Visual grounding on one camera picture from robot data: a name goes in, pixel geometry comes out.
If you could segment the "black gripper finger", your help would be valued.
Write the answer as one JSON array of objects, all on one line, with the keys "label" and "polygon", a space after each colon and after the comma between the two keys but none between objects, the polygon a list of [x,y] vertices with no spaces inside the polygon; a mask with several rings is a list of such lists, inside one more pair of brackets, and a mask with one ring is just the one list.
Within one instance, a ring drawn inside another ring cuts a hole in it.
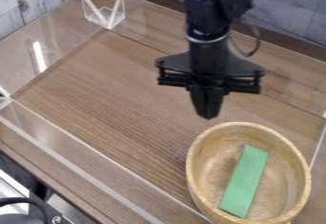
[{"label": "black gripper finger", "polygon": [[205,102],[207,102],[205,90],[200,87],[191,87],[189,95],[191,95],[191,101],[192,101],[197,115],[203,118],[207,118],[208,110],[207,110],[207,105],[205,105]]},{"label": "black gripper finger", "polygon": [[213,88],[208,91],[207,105],[208,105],[208,118],[215,118],[223,105],[224,89]]}]

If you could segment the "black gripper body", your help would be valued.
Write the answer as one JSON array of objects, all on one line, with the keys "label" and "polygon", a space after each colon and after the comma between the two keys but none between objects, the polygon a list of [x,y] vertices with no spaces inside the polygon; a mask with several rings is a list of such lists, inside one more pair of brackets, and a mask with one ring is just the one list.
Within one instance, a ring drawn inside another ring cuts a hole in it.
[{"label": "black gripper body", "polygon": [[188,51],[157,58],[155,66],[159,85],[220,88],[224,94],[260,92],[264,68],[231,52],[227,37],[211,43],[189,41]]}]

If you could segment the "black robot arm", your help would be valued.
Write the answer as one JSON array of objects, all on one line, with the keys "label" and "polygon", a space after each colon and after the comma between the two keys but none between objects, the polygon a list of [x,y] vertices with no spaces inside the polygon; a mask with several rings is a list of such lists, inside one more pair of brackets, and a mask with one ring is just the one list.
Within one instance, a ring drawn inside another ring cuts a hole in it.
[{"label": "black robot arm", "polygon": [[231,24],[252,7],[252,0],[183,0],[184,37],[188,51],[155,60],[157,84],[189,92],[199,117],[219,116],[224,96],[259,93],[264,68],[247,60],[251,52],[235,55]]}]

